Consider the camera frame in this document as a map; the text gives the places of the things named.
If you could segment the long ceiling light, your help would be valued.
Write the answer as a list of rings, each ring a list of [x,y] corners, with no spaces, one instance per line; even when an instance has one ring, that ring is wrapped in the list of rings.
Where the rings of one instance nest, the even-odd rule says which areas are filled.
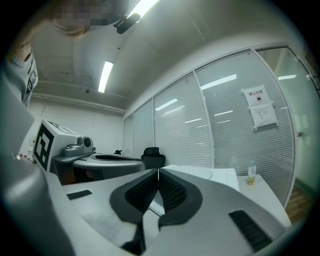
[[[133,14],[138,14],[142,18],[158,1],[159,0],[140,0],[129,13],[128,17]]]
[[[105,92],[105,88],[110,76],[110,73],[112,71],[113,68],[113,63],[106,61],[103,65],[103,69],[101,72],[101,76],[100,76],[100,81],[99,81],[99,86],[98,86],[98,92],[99,93],[104,93]]]

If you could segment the white paper notice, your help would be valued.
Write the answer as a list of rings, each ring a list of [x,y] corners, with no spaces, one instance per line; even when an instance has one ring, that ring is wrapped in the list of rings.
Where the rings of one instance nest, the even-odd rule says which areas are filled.
[[[248,104],[255,130],[264,126],[279,125],[274,109],[274,101],[270,99],[263,84],[247,89],[242,88],[241,92]]]

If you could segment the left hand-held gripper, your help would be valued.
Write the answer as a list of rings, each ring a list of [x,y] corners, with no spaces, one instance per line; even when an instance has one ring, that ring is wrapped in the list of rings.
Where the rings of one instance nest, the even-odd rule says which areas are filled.
[[[52,171],[54,162],[73,162],[76,176],[84,175],[90,180],[107,180],[146,169],[141,159],[95,152],[96,148],[90,137],[81,136],[56,122],[41,120],[35,138],[33,159],[45,172]]]

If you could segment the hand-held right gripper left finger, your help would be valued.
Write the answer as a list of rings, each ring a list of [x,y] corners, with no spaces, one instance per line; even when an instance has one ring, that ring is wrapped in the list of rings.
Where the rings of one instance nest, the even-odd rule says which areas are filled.
[[[159,171],[153,169],[62,188],[95,231],[119,248],[141,255],[160,233],[158,183]]]

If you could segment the person's grey shirt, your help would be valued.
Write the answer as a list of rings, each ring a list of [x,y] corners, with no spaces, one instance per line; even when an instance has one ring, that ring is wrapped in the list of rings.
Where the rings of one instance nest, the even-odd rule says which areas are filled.
[[[26,108],[30,105],[38,79],[36,60],[30,40],[11,49],[5,55],[1,64],[0,85],[10,88]]]

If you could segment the small bottle of yellow liquid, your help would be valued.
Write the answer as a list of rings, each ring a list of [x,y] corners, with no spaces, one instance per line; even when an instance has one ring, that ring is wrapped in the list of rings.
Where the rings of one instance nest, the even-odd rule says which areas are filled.
[[[256,179],[256,163],[254,161],[250,161],[248,165],[248,172],[247,172],[247,185],[251,186],[255,184]]]

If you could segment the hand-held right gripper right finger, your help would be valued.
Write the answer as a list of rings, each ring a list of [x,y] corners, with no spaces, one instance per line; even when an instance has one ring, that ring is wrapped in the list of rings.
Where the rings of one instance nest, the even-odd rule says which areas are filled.
[[[237,190],[187,173],[161,169],[165,213],[146,256],[253,256],[285,228]]]

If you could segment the white table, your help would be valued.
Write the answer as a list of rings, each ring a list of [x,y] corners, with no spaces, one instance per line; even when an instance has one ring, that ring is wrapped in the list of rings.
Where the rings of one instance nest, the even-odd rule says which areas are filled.
[[[271,213],[283,227],[289,228],[292,223],[285,208],[261,175],[255,176],[253,185],[247,184],[247,178],[247,176],[237,176],[239,191]]]

